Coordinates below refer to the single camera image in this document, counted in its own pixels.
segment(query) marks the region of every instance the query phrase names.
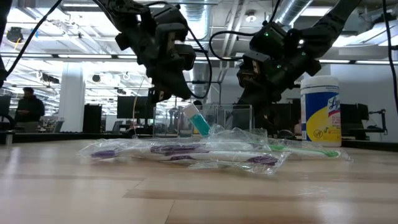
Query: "white pillar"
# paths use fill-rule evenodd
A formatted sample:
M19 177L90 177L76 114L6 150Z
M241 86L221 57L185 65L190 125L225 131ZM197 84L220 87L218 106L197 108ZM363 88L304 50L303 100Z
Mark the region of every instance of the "white pillar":
M64 120L61 131L83 131L86 80L82 66L82 63L63 63L58 112L60 120Z

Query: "disinfecting wipes canister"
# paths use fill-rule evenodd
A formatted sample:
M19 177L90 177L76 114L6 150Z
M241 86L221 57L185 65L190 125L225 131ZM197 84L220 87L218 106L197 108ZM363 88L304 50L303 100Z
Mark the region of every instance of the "disinfecting wipes canister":
M302 139L322 146L341 146L340 96L337 78L301 81Z

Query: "cable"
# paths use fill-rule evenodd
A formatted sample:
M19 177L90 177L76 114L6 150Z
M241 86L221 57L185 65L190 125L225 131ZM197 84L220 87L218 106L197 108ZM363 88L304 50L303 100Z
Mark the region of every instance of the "cable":
M280 0L278 0L278 1L276 2L275 8L274 8L274 12L272 13L271 18L269 19L269 22L272 22L272 21L274 20L274 18L275 18L275 16L276 16L276 12L277 12L278 7L279 7L279 4L280 4Z
M142 80L141 80L141 84L139 85L136 97L134 98L134 104L132 106L132 128L134 129L134 134L137 134L136 133L136 126L134 125L134 117L136 115L136 103L137 103L138 93L141 90L142 84L144 83L144 79L145 78L143 77Z
M11 65L11 68L8 70L6 78L12 73L14 68L17 66L19 60L22 58L22 55L24 54L26 48L28 47L30 41L32 40L33 36L39 29L39 27L43 24L44 21L47 20L47 17L61 4L62 0L58 0L51 8L50 10L44 15L44 17L36 24L35 28L32 30L30 33L29 37L27 38L24 46L21 48L21 51L19 52L17 58L15 59L14 63Z
M387 43L388 43L388 61L390 63L391 67L391 73L392 73L392 82L394 86L394 99L396 103L396 110L398 114L398 90L397 90L397 74L396 74L396 69L394 67L394 63L392 61L392 44L391 44L391 31L390 31L390 24L387 19L387 3L386 0L382 0L382 8L383 8L383 18L384 22L386 23L386 31L387 31Z
M223 61L227 61L227 62L234 62L237 60L242 60L243 57L220 57L219 55L216 54L216 52L213 50L213 46L211 45L211 41L213 40L213 38L215 38L217 35L221 35L221 34L236 34L236 35L242 35L242 36L246 36L246 37L252 37L255 34L257 34L257 32L252 33L252 34L248 34L248 33L244 33L244 32L238 32L238 31L232 31L232 30L225 30L225 31L219 31L219 32L215 32L213 35L211 35L210 39L209 39L209 48L211 53L214 55L214 57L223 60Z
M206 89L206 93L205 93L203 96L197 96L196 94L192 93L192 91L190 90L190 91L191 91L191 95L192 95L193 97L198 98L198 99L204 99L204 98L206 98L207 94L209 94L209 91L210 91L210 88L211 88L211 81L213 80L213 69L212 69L212 67L211 67L211 61L210 61L210 58L209 58L209 54L207 53L207 51L205 50L205 48L201 45L201 43L199 42L199 40L197 39L197 37L195 37L195 34L193 34L191 28L188 27L188 31L189 31L189 33L191 34L191 36L193 37L193 39L195 40L195 42L199 45L200 50L202 50L203 53L205 54L207 63L208 63L209 66L210 66L210 71L209 71L209 82L208 82L208 86L207 86L207 89Z

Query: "plastic bag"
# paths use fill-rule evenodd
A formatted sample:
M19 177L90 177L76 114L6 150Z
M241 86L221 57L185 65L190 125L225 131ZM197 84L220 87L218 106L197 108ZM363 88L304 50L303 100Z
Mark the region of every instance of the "plastic bag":
M256 174L273 174L289 156L290 151L271 152L263 143L252 142L247 135L232 141L231 131L220 131L206 139L111 139L100 140L82 149L82 157L111 159L136 157L159 162L188 164L190 169L235 167Z
M352 161L340 148L326 148L315 142L268 138L268 146L275 152L291 151L290 159L344 159Z
M290 151L292 155L289 159L344 159L351 161L349 155L340 148L326 148L315 142L293 141L286 139L273 139L267 137L267 131L263 129L253 129L251 133L239 128L224 130L222 126L215 125L210 129L210 135L202 141L246 141L251 143L263 144L263 150L273 152Z

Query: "office desk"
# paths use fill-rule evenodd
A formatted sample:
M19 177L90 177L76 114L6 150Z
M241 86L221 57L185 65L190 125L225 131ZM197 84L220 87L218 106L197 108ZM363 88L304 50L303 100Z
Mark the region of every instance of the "office desk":
M91 141L0 147L1 223L376 223L398 220L398 154L287 161L274 177L81 160Z

